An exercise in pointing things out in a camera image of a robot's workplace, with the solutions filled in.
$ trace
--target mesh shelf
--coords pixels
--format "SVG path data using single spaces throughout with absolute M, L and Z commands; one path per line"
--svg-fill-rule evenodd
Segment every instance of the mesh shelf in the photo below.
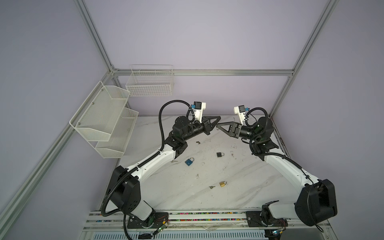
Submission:
M 138 112 L 124 108 L 108 142 L 98 142 L 96 151 L 103 158 L 121 158 L 127 148 Z
M 126 84 L 131 96 L 172 95 L 174 84 L 172 65 L 131 65 L 131 70 Z
M 121 158 L 127 148 L 139 114 L 125 107 L 128 97 L 129 91 L 99 82 L 70 120 L 70 125 L 103 158 Z
M 87 141 L 108 141 L 128 96 L 125 89 L 103 86 L 74 128 Z

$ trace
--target horizontal metal beam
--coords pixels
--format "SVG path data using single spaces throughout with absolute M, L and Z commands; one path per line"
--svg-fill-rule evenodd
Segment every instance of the horizontal metal beam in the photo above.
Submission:
M 321 30 L 324 28 L 325 23 L 328 21 L 329 17 L 331 16 L 334 8 L 336 7 L 339 0 L 329 0 L 327 4 L 324 7 L 323 12 L 321 13 L 314 29 L 311 32 L 310 37 L 307 40 L 307 43 L 305 44 L 303 50 L 301 51 L 301 54 L 299 58 L 296 61 L 296 64 L 293 68 L 294 73 L 292 76 L 289 76 L 285 85 L 283 86 L 283 89 L 281 90 L 279 96 L 277 97 L 272 110 L 270 112 L 270 116 L 273 117 L 276 114 L 277 109 L 279 108 L 281 102 L 283 101 L 285 95 L 287 94 L 289 88 L 292 86 L 293 81 L 295 80 L 297 74 L 299 73 L 301 67 L 303 66 L 305 60 L 307 59 L 310 51 L 313 48 L 313 45 L 315 44 L 316 40 L 319 37 L 319 34 Z
M 85 26 L 87 27 L 89 34 L 91 35 L 92 40 L 95 43 L 96 48 L 97 48 L 97 50 L 98 50 L 98 52 L 99 52 L 99 54 L 100 54 L 100 56 L 101 56 L 101 58 L 105 64 L 105 66 L 107 67 L 107 69 L 112 71 L 113 70 L 112 63 L 109 60 L 107 51 L 105 50 L 105 47 L 103 45 L 103 42 L 101 41 L 100 35 L 96 30 L 95 23 L 93 22 L 93 20 L 91 18 L 91 14 L 89 13 L 89 10 L 88 10 L 88 7 L 87 7 L 85 1 L 84 0 L 74 0 L 74 3 L 76 4 L 76 6 L 80 12 L 80 15 L 81 15 L 81 17 L 85 23 Z
M 107 72 L 103 79 L 103 83 L 108 82 L 112 78 L 112 72 Z M 81 116 L 83 112 L 87 109 L 87 106 L 91 104 L 94 96 L 100 88 L 95 88 L 91 94 L 87 97 L 84 103 L 81 105 L 81 111 L 78 112 L 78 116 Z M 21 188 L 12 198 L 12 200 L 5 207 L 4 211 L 0 215 L 0 240 L 4 239 L 8 231 L 12 228 L 16 220 L 21 215 L 26 204 L 28 203 L 30 197 L 32 196 L 34 190 L 39 185 L 40 181 L 43 179 L 46 172 L 49 170 L 50 166 L 55 161 L 56 157 L 63 149 L 69 138 L 71 137 L 74 129 L 67 124 L 64 130 L 61 132 L 59 137 L 55 140 L 53 145 L 49 148 L 48 152 L 40 160 L 38 165 L 29 175 L 27 180 L 23 183 Z
M 115 69 L 116 76 L 129 76 L 131 69 Z M 175 76 L 292 76 L 292 69 L 173 69 Z

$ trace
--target white plastic vent strip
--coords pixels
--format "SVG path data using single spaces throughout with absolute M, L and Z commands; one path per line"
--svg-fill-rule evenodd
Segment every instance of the white plastic vent strip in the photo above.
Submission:
M 128 232 L 132 239 L 138 239 L 140 232 Z M 204 231 L 204 230 L 193 230 L 193 231 L 163 231 L 155 236 L 154 239 L 205 239 L 205 240 L 259 240 L 268 239 L 264 237 L 264 230 L 215 230 L 215 231 Z M 96 232 L 93 235 L 94 240 L 98 239 L 127 239 L 124 232 Z

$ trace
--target wall-mounted basket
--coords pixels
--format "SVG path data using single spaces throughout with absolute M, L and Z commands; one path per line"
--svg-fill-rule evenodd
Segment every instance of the wall-mounted basket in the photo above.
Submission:
M 103 158 L 121 158 L 127 148 L 138 112 L 126 108 L 129 91 L 116 87 L 100 88 L 85 112 L 78 117 L 79 111 L 71 118 L 70 125 Z
M 126 84 L 131 96 L 171 96 L 174 84 L 172 65 L 131 65 Z

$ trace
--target white wire basket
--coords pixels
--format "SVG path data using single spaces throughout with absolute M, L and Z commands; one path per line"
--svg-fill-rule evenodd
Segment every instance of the white wire basket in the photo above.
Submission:
M 126 84 L 131 96 L 171 96 L 174 85 L 172 65 L 131 65 Z
M 71 118 L 70 125 L 103 158 L 121 158 L 139 113 L 125 107 L 129 91 L 116 86 L 105 86 L 102 82 L 95 88 L 97 87 L 100 90 L 85 112 L 78 117 L 82 109 L 80 107 Z

